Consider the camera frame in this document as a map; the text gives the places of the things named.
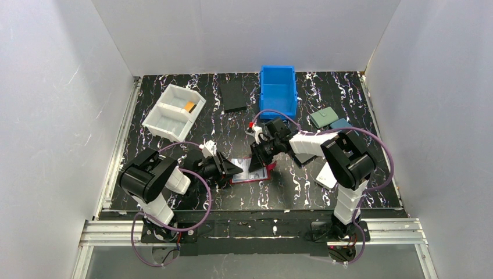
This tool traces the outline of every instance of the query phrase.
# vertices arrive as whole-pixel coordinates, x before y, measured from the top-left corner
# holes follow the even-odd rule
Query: black marble table
[[[248,107],[242,112],[224,113],[219,84],[242,82],[243,94]],[[147,148],[159,149],[170,142],[153,137],[141,123],[157,102],[168,84],[175,84],[198,91],[206,104],[185,140],[204,143],[217,142],[218,150],[231,158],[250,157],[251,136],[245,134],[248,123],[259,111],[260,81],[258,73],[243,74],[193,74],[144,76],[135,107],[130,132],[121,165]],[[332,107],[340,118],[346,118],[353,126],[376,133],[362,86],[356,72],[296,73],[298,111],[296,121],[304,130],[316,131],[308,116],[319,109]],[[379,161],[376,174],[369,183],[374,187],[382,183],[388,174],[380,146],[365,138]],[[164,155],[183,159],[193,146],[175,146]],[[277,155],[277,166],[271,179],[255,183],[211,186],[213,210],[286,210],[286,209],[333,209],[337,187],[327,190],[316,184],[315,178],[323,167],[323,158],[317,158],[304,167],[298,167],[287,155]],[[167,190],[163,194],[174,210],[203,210],[207,199],[204,191],[181,196]],[[366,208],[399,208],[399,200],[391,184],[381,192],[372,192],[364,202]],[[139,210],[137,203],[121,188],[115,187],[111,210]]]

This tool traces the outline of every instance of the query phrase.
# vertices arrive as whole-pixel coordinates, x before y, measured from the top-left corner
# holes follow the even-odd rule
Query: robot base
[[[366,224],[366,222],[360,221],[358,224],[365,232],[365,240],[370,241],[370,232],[368,230],[368,225]],[[331,221],[312,222],[311,229],[312,229],[311,236],[308,237],[311,241],[314,242],[341,241],[339,236],[332,230]],[[358,228],[355,227],[353,229],[353,232],[350,234],[350,236],[353,236],[354,233],[356,233],[356,237],[358,238],[358,241],[361,241],[363,239],[363,236],[361,235],[361,232],[359,231]]]

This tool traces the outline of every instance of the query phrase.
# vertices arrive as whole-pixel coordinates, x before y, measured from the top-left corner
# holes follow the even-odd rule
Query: white divided container
[[[196,104],[192,112],[184,109],[188,102]],[[204,104],[205,99],[197,91],[170,84],[142,125],[152,135],[167,138],[171,142],[184,141]]]

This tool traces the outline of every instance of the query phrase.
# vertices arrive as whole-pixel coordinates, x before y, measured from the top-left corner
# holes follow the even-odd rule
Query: white wall
[[[491,278],[493,2],[402,0],[367,70],[441,278]]]
[[[90,0],[0,4],[0,277],[70,278],[133,78]]]
[[[364,70],[400,0],[92,0],[144,74]]]

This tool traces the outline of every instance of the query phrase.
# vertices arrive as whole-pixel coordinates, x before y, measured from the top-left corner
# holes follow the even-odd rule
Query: metal bracket
[[[431,262],[430,253],[428,252],[428,245],[425,244],[415,244],[417,256],[419,258],[419,263],[423,269],[423,274],[425,279],[438,279],[437,272]]]
[[[118,137],[116,139],[115,149],[113,150],[108,172],[106,173],[105,186],[99,197],[98,206],[96,207],[96,212],[94,214],[96,219],[99,218],[102,209],[108,209],[111,206],[111,198],[113,196],[113,190],[115,189],[116,178],[122,162],[123,152],[125,150],[125,144],[127,142],[128,132],[130,131],[130,124],[132,122],[132,116],[137,104],[137,97],[141,85],[142,77],[135,78],[134,89],[130,94],[127,109],[123,115],[122,125],[120,126],[120,131],[118,132]]]

